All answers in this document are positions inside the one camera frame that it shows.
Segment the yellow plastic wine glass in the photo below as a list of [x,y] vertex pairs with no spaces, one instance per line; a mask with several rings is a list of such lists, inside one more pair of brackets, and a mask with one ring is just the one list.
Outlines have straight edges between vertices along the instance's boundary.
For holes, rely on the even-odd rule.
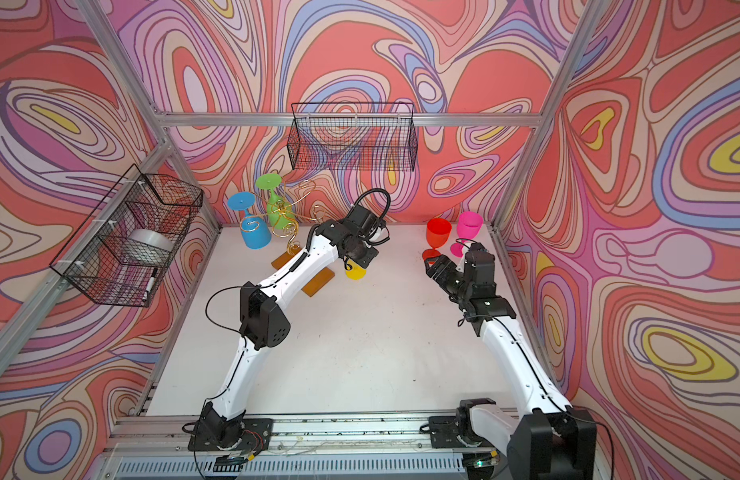
[[366,270],[353,261],[349,261],[345,265],[345,274],[351,280],[360,280],[365,277]]

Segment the red plastic wine glass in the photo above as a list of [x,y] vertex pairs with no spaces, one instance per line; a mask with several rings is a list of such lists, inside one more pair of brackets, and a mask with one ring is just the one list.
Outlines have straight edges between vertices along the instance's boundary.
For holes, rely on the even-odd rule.
[[433,218],[426,225],[426,241],[429,247],[422,253],[422,258],[430,258],[441,255],[440,248],[449,240],[452,224],[443,218]]

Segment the pink plastic wine glass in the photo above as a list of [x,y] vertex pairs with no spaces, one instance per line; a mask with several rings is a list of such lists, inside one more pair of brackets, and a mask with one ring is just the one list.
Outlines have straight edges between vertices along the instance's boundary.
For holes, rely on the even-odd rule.
[[[456,225],[457,237],[456,239],[474,240],[480,232],[484,220],[482,216],[475,212],[463,212]],[[464,244],[456,241],[450,247],[451,253],[457,257],[463,257]]]

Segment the blue plastic wine glass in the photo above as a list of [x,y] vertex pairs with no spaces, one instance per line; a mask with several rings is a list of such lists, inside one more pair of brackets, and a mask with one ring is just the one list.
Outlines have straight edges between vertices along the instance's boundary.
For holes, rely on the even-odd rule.
[[271,242],[272,235],[266,217],[254,215],[251,211],[257,197],[251,192],[240,192],[228,200],[228,207],[240,214],[239,228],[246,246],[252,250],[263,249]]

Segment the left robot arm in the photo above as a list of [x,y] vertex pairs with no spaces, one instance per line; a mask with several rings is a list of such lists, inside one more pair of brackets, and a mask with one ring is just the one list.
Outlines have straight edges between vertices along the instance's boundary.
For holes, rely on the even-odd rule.
[[266,448],[260,433],[244,424],[254,383],[273,348],[291,331],[286,308],[295,295],[323,269],[336,261],[346,272],[362,276],[378,255],[391,195],[372,188],[358,197],[349,213],[339,220],[312,226],[306,246],[270,277],[238,288],[240,293],[239,344],[219,393],[204,401],[200,416],[184,426],[188,448],[200,451],[243,451],[245,457]]

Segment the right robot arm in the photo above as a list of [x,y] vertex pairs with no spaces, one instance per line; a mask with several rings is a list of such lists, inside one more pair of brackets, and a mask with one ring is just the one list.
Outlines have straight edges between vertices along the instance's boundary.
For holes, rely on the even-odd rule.
[[502,369],[517,414],[489,398],[466,399],[452,416],[432,416],[421,428],[435,448],[491,447],[514,479],[591,479],[601,423],[576,409],[546,374],[509,301],[497,293],[495,257],[473,242],[457,265],[439,255],[426,274],[448,295]]

